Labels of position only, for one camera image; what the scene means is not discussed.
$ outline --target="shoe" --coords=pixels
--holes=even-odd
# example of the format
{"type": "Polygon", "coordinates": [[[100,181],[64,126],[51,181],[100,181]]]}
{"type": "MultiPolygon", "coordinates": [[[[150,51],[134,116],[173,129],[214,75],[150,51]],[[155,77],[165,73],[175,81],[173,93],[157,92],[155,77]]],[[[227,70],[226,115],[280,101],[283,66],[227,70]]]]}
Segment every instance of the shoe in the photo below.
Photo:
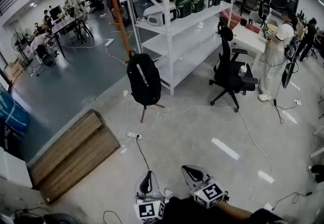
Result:
{"type": "Polygon", "coordinates": [[[164,195],[165,195],[165,201],[168,203],[169,200],[174,197],[174,193],[169,189],[169,188],[165,188],[164,189],[164,195]]]}
{"type": "Polygon", "coordinates": [[[265,101],[268,101],[268,100],[271,100],[272,99],[271,96],[266,95],[266,94],[260,94],[260,95],[258,95],[258,98],[262,102],[265,102],[265,101]]]}

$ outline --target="concrete floor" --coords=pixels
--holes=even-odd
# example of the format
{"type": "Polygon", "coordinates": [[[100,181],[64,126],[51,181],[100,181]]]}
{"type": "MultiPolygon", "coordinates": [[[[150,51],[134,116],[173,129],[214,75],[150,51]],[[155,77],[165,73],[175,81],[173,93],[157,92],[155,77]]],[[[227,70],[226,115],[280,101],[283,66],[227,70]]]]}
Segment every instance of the concrete floor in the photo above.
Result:
{"type": "MultiPolygon", "coordinates": [[[[40,70],[40,76],[30,76],[32,67],[39,65],[35,58],[27,71],[15,82],[13,98],[29,113],[31,122],[20,144],[23,159],[28,162],[43,145],[86,105],[126,75],[126,66],[106,53],[104,38],[115,41],[109,46],[111,55],[127,60],[122,36],[117,26],[109,25],[110,17],[99,18],[100,11],[89,15],[88,27],[94,39],[85,35],[87,43],[71,44],[65,36],[60,42],[68,47],[93,47],[70,49],[62,46],[66,56],[56,60],[56,66],[40,70]]],[[[132,31],[130,24],[126,31],[132,31]]],[[[143,40],[155,35],[140,30],[143,40]]],[[[72,41],[74,33],[69,33],[72,41]]],[[[137,49],[134,35],[130,46],[137,49]]]]}
{"type": "MultiPolygon", "coordinates": [[[[289,86],[280,89],[278,105],[293,106],[294,99],[302,103],[286,111],[287,114],[280,109],[285,120],[280,124],[272,102],[258,101],[258,91],[237,95],[240,113],[234,112],[234,102],[228,95],[217,101],[215,107],[219,108],[209,107],[209,101],[222,91],[208,85],[219,52],[221,47],[176,87],[173,97],[163,88],[159,103],[166,108],[149,107],[143,124],[140,124],[142,107],[131,96],[127,77],[96,98],[75,120],[94,108],[116,137],[118,129],[140,133],[143,139],[151,134],[140,146],[161,191],[169,187],[180,198],[188,196],[181,166],[196,164],[205,167],[229,191],[230,204],[250,211],[266,203],[274,206],[292,192],[317,192],[300,197],[296,204],[292,203],[292,197],[287,198],[274,211],[289,223],[312,223],[324,203],[324,185],[314,185],[314,176],[306,171],[306,165],[314,163],[309,155],[322,143],[321,135],[314,137],[312,133],[324,124],[323,119],[318,119],[323,108],[317,103],[320,88],[324,86],[323,59],[311,57],[298,63],[299,71],[292,76],[289,86]],[[239,159],[234,160],[214,145],[211,142],[214,137],[238,153],[239,159]],[[260,170],[275,182],[270,184],[258,177],[260,170]]],[[[238,60],[251,65],[253,58],[240,55],[238,60]]],[[[255,77],[260,78],[261,69],[259,63],[255,77]]],[[[277,91],[280,78],[278,75],[275,79],[273,92],[277,91]]],[[[103,223],[103,212],[112,210],[123,224],[140,223],[133,207],[134,185],[147,168],[136,142],[133,139],[123,142],[127,139],[120,133],[120,150],[55,203],[55,211],[69,213],[81,223],[103,223]]],[[[315,158],[315,162],[321,162],[321,158],[315,158]]],[[[110,213],[105,220],[119,223],[110,213]]]]}

